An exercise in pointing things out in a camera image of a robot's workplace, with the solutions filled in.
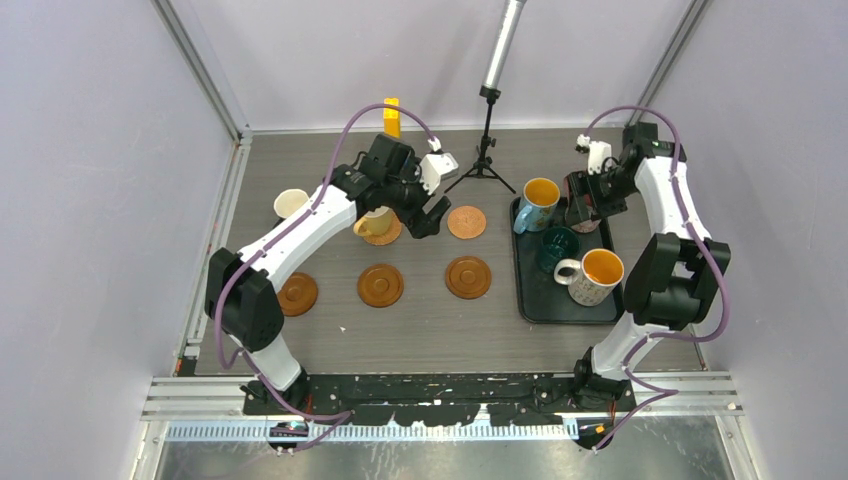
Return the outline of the pink mug maroon inside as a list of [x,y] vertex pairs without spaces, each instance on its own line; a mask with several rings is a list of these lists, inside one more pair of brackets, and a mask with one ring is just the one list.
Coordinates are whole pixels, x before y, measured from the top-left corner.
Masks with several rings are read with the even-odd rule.
[[[567,201],[568,206],[571,206],[573,204],[573,195],[572,195],[572,192],[571,192],[571,187],[570,187],[569,179],[568,179],[567,176],[565,176],[563,178],[563,189],[564,189],[564,195],[568,199],[568,201]],[[584,199],[584,203],[586,204],[586,207],[587,207],[589,213],[591,215],[593,215],[595,213],[595,208],[594,208],[594,204],[593,204],[593,201],[591,199],[591,196],[586,194],[586,195],[583,196],[583,199]],[[570,223],[569,221],[566,221],[566,225],[569,228],[571,228],[573,231],[575,231],[579,234],[592,233],[598,228],[599,224],[600,224],[599,220],[587,220],[587,221],[584,221],[584,222],[581,222],[581,223]]]

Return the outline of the woven orange coaster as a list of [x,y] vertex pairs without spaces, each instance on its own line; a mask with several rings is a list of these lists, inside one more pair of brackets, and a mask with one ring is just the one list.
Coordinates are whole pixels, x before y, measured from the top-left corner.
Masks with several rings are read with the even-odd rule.
[[458,239],[470,240],[479,237],[487,227],[485,214],[474,206],[460,206],[450,212],[448,230]]
[[392,242],[394,242],[395,240],[397,240],[399,238],[399,236],[402,232],[402,229],[403,229],[402,223],[398,219],[397,215],[393,212],[391,227],[385,234],[363,237],[363,239],[370,245],[386,246],[388,244],[391,244]]

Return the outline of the yellow mug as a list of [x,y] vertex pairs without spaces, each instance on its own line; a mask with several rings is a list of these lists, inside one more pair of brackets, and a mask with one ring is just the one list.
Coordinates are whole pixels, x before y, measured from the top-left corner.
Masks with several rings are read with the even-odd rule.
[[385,234],[391,227],[393,212],[389,207],[379,207],[367,212],[353,225],[353,232],[360,237]]

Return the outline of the brown ringed coaster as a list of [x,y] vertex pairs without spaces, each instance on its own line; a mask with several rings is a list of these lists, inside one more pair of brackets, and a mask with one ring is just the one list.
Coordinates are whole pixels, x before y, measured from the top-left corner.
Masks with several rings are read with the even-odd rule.
[[293,273],[277,292],[277,300],[286,317],[307,313],[315,305],[317,298],[317,282],[303,272]]
[[363,303],[374,308],[385,308],[395,304],[403,295],[404,278],[401,272],[389,264],[367,267],[357,280],[357,293]]
[[488,264],[475,256],[462,256],[452,260],[445,270],[448,290],[461,299],[472,300],[488,292],[492,273]]

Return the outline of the brown ringed coaster front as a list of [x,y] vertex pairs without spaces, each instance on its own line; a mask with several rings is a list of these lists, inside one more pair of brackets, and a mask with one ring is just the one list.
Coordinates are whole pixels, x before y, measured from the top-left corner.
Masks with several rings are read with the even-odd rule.
[[403,295],[404,278],[401,272],[389,264],[367,267],[357,280],[357,293],[363,303],[374,308],[385,308],[395,304]]

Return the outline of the black plastic tray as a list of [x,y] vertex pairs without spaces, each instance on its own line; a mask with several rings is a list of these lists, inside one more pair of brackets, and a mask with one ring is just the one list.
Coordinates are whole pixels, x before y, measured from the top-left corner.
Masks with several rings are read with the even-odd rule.
[[[566,197],[560,197],[554,210],[552,225],[564,225],[567,203]],[[541,232],[516,234],[512,231],[510,234],[518,310],[527,321],[539,324],[615,325],[623,315],[621,284],[616,286],[599,305],[582,306],[571,298],[566,286],[557,284],[552,274],[545,274],[538,268],[536,256],[543,234]],[[581,247],[578,251],[578,259],[595,248],[604,248],[618,253],[614,247],[607,220],[601,220],[595,231],[577,234],[577,236]]]

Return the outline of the black mug white inside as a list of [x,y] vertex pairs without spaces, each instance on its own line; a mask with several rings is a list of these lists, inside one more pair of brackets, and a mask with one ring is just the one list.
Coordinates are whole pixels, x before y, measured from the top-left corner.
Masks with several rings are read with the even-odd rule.
[[302,189],[287,189],[277,195],[273,210],[278,218],[288,219],[309,201],[309,195]]

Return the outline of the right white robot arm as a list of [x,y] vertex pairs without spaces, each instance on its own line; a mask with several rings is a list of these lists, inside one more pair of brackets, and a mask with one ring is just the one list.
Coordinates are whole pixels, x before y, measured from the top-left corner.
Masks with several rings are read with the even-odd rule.
[[652,236],[626,280],[623,317],[575,365],[571,397],[584,410],[619,401],[632,384],[634,367],[662,339],[685,339],[684,329],[701,323],[714,299],[722,301],[720,325],[699,342],[719,336],[728,321],[724,274],[728,244],[713,239],[701,222],[688,188],[685,150],[677,138],[662,141],[658,127],[639,122],[624,130],[622,150],[584,131],[577,151],[587,166],[566,176],[567,226],[599,222],[627,209],[627,198],[644,201]]

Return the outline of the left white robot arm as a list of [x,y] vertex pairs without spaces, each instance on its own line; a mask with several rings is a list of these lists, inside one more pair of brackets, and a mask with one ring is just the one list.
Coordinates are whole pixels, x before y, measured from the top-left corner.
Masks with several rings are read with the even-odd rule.
[[459,164],[439,141],[419,157],[394,137],[379,134],[356,164],[333,162],[307,203],[260,239],[210,258],[204,310],[219,336],[228,335],[270,385],[268,400],[280,412],[298,412],[307,398],[306,373],[283,338],[277,294],[313,253],[367,213],[389,208],[415,239],[436,235],[450,207],[441,197],[425,206]]

